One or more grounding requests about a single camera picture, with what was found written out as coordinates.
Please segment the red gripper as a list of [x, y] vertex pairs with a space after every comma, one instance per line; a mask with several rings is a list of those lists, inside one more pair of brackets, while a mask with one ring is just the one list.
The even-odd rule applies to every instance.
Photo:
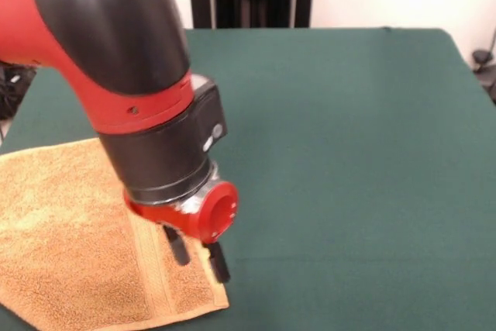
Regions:
[[218, 283], [229, 282], [231, 276], [216, 240], [233, 224], [239, 195], [228, 181], [209, 181], [196, 194], [181, 201], [159, 205], [144, 205], [124, 195], [127, 207], [136, 215], [163, 225], [174, 259], [180, 266], [188, 265], [190, 256], [179, 233], [208, 245], [209, 262]]

